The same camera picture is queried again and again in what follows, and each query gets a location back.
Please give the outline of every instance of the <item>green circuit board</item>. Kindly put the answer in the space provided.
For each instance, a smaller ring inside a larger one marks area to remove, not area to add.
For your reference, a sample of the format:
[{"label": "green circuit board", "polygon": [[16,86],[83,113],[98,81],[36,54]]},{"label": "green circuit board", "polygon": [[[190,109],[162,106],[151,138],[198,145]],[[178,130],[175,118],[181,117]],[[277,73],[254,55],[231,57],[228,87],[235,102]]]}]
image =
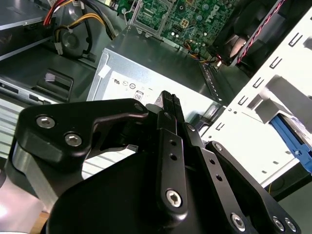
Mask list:
[{"label": "green circuit board", "polygon": [[[176,0],[168,13],[161,36],[183,46],[187,41],[191,49],[208,58],[211,45],[240,0]],[[130,11],[133,0],[119,0],[115,10],[123,14]],[[158,30],[168,6],[160,0],[142,0],[136,20]],[[133,11],[126,17],[131,19]]]}]

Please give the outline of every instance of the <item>red and black cable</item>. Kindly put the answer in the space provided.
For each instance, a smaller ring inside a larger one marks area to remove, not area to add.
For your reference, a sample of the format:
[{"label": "red and black cable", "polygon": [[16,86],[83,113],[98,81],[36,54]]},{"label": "red and black cable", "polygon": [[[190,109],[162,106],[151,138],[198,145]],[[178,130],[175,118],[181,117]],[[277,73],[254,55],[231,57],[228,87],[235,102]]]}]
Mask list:
[{"label": "red and black cable", "polygon": [[272,16],[280,9],[280,7],[283,5],[283,3],[285,2],[285,0],[282,0],[277,6],[276,8],[274,8],[274,10],[272,11],[271,14],[269,14],[269,16],[266,18],[266,20],[263,22],[263,24],[259,27],[258,31],[255,33],[255,35],[252,37],[252,39],[250,40],[250,42],[248,43],[247,47],[245,48],[244,52],[241,54],[241,56],[238,57],[237,59],[237,63],[240,63],[243,59],[243,57],[246,55],[247,51],[249,50],[249,48],[252,46],[252,44],[255,41],[255,38],[260,34],[260,32],[262,31],[263,27],[270,21],[270,19],[272,18]]}]

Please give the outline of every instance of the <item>blue plastic tab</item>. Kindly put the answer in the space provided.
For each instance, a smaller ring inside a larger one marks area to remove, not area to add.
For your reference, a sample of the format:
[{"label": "blue plastic tab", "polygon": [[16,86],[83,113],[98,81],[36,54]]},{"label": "blue plastic tab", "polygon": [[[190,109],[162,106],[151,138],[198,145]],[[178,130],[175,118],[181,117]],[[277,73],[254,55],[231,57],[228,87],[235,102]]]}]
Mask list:
[{"label": "blue plastic tab", "polygon": [[270,124],[275,128],[278,134],[286,143],[290,152],[299,159],[302,166],[308,171],[312,172],[312,157],[310,155],[311,149],[306,144],[301,144],[288,127],[283,123],[280,116],[275,116]]}]

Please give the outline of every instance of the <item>red wire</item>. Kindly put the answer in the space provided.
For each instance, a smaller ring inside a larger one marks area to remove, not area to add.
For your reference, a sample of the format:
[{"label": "red wire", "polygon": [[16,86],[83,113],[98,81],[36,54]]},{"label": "red wire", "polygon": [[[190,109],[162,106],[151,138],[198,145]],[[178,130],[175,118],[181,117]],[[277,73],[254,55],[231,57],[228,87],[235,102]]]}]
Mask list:
[{"label": "red wire", "polygon": [[53,12],[55,11],[55,9],[61,5],[63,2],[65,2],[66,0],[58,0],[54,3],[54,5],[50,8],[47,16],[45,17],[44,19],[44,22],[43,22],[43,25],[46,26],[48,24],[51,23],[51,18],[52,18],[52,15],[53,15]]},{"label": "red wire", "polygon": [[284,1],[286,0],[282,0],[277,7],[273,10],[273,12],[271,14],[269,14],[268,18],[264,21],[264,23],[259,27],[258,31],[255,33],[254,37],[250,40],[250,42],[248,43],[248,46],[245,48],[244,52],[242,53],[242,55],[238,58],[237,63],[240,63],[241,60],[243,59],[243,57],[246,55],[247,51],[249,50],[249,48],[252,46],[254,39],[260,34],[261,30],[263,29],[264,25],[266,25],[270,19],[272,18],[272,16],[279,10],[279,8],[283,5]]}]

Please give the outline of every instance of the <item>blue drive rail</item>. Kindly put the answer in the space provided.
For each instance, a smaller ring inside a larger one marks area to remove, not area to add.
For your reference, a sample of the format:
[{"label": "blue drive rail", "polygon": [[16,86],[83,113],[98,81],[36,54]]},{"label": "blue drive rail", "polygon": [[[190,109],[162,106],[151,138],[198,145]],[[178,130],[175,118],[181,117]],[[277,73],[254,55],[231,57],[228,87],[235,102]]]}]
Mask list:
[{"label": "blue drive rail", "polygon": [[286,143],[293,156],[299,159],[302,166],[312,173],[312,151],[311,146],[305,143],[296,131],[287,123],[287,117],[276,115],[270,124],[275,128],[283,141]]}]

